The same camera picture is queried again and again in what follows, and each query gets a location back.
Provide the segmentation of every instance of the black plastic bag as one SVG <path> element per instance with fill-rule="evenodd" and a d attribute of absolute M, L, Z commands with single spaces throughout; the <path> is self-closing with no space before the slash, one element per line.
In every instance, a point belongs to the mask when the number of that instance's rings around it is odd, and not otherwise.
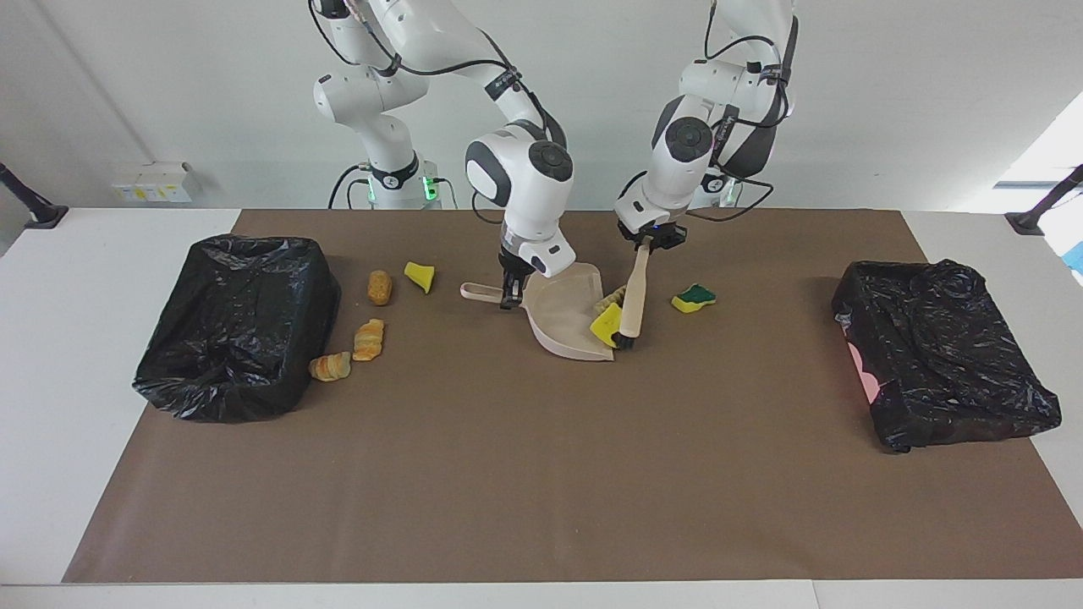
<path fill-rule="evenodd" d="M 974 269 L 854 262 L 832 301 L 864 372 L 876 378 L 873 425 L 897 452 L 1033 436 L 1060 425 Z"/>
<path fill-rule="evenodd" d="M 187 420 L 237 423 L 293 410 L 324 352 L 341 289 L 308 238 L 220 235 L 181 269 L 132 386 Z"/>

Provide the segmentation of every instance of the white table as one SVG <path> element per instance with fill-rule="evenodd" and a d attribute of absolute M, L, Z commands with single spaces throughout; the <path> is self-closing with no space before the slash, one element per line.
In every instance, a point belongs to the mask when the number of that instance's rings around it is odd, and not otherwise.
<path fill-rule="evenodd" d="M 1083 581 L 60 585 L 143 411 L 132 372 L 187 246 L 227 232 L 237 215 L 74 209 L 0 259 L 0 608 L 1083 606 Z M 904 216 L 930 260 L 986 275 L 1039 377 L 1060 396 L 1065 425 L 1034 443 L 1080 518 L 1083 289 L 1044 241 L 1015 235 L 1000 216 Z"/>

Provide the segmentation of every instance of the yellow sponge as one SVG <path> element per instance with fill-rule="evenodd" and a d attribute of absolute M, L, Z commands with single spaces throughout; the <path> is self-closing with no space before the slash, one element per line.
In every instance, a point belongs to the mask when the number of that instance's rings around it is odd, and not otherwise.
<path fill-rule="evenodd" d="M 611 348 L 616 349 L 616 342 L 613 342 L 613 335 L 621 331 L 621 306 L 616 302 L 611 302 L 605 311 L 598 319 L 590 324 L 590 332 L 598 337 L 599 340 L 609 345 Z"/>
<path fill-rule="evenodd" d="M 429 294 L 429 290 L 432 289 L 432 278 L 436 276 L 436 268 L 426 267 L 416 262 L 407 262 L 403 273 L 409 277 L 412 282 L 421 286 L 421 289 L 423 289 L 426 294 Z"/>
<path fill-rule="evenodd" d="M 673 297 L 669 301 L 681 313 L 694 313 L 707 304 L 718 302 L 714 291 L 700 284 L 692 284 L 688 289 Z"/>

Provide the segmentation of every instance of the beige dustpan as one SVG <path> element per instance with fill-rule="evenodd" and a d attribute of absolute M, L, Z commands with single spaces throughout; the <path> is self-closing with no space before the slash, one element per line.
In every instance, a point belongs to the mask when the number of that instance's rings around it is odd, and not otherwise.
<path fill-rule="evenodd" d="M 498 287 L 465 283 L 459 294 L 469 300 L 500 303 Z M 587 362 L 611 362 L 613 350 L 590 333 L 595 302 L 602 299 L 602 275 L 593 264 L 576 262 L 548 278 L 535 273 L 523 290 L 522 308 L 534 337 L 549 352 Z"/>

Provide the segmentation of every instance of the white wall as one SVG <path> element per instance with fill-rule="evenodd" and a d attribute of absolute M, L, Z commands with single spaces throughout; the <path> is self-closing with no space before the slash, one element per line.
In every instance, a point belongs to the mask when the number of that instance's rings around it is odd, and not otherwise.
<path fill-rule="evenodd" d="M 647 164 L 657 114 L 702 47 L 707 0 L 456 4 L 566 128 L 573 205 L 610 205 Z M 64 42 L 36 16 L 42 5 Z M 1075 0 L 804 0 L 799 13 L 795 115 L 764 173 L 775 205 L 950 208 L 995 183 L 1083 90 L 1068 69 L 1083 57 Z M 71 78 L 80 62 L 90 79 Z M 54 199 L 114 205 L 109 168 L 140 161 L 141 140 L 192 164 L 205 205 L 323 205 L 363 158 L 311 101 L 312 82 L 342 67 L 304 0 L 5 0 L 0 158 Z M 443 77 L 396 114 L 469 192 L 462 151 L 501 124 L 484 93 Z"/>

